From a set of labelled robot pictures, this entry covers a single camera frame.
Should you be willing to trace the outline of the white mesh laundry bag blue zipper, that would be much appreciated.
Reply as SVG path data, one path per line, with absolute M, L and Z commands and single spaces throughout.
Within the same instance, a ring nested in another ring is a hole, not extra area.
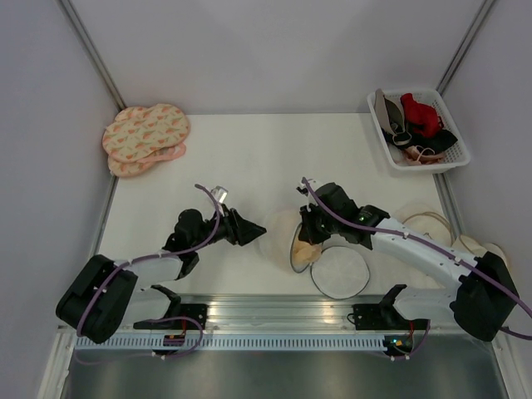
M 342 300 L 361 293 L 369 283 L 370 269 L 354 248 L 345 244 L 322 244 L 318 260 L 294 264 L 292 245 L 298 239 L 301 217 L 295 209 L 275 212 L 264 219 L 267 233 L 259 239 L 262 255 L 276 267 L 295 274 L 308 272 L 315 288 L 328 298 Z

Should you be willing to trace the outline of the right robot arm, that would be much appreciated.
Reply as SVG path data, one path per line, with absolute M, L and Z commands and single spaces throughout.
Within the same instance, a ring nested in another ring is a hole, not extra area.
M 471 254 L 418 234 L 373 205 L 359 207 L 340 185 L 303 179 L 299 239 L 322 244 L 338 235 L 350 244 L 392 256 L 440 284 L 438 289 L 394 285 L 379 303 L 353 308 L 357 329 L 424 329 L 429 323 L 454 323 L 470 336 L 491 342 L 506 332 L 505 322 L 523 307 L 505 261 L 486 251 Z

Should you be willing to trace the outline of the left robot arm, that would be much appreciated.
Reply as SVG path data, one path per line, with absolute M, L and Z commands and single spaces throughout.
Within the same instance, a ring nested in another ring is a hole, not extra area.
M 59 300 L 55 313 L 81 337 L 103 343 L 127 324 L 164 329 L 181 320 L 181 297 L 165 283 L 187 277 L 199 251 L 219 241 L 245 246 L 267 232 L 221 205 L 211 219 L 197 209 L 182 211 L 162 250 L 131 261 L 92 256 Z

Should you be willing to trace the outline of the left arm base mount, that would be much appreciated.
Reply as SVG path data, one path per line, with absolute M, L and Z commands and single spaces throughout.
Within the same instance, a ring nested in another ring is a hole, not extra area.
M 173 307 L 163 318 L 143 320 L 133 324 L 135 330 L 199 331 L 205 328 L 208 305 L 185 303 Z

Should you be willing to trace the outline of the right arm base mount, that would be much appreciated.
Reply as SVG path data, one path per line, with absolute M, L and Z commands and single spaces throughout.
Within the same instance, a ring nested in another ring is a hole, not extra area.
M 357 331 L 424 331 L 427 319 L 407 320 L 394 308 L 382 308 L 375 303 L 359 303 L 352 306 L 348 315 Z

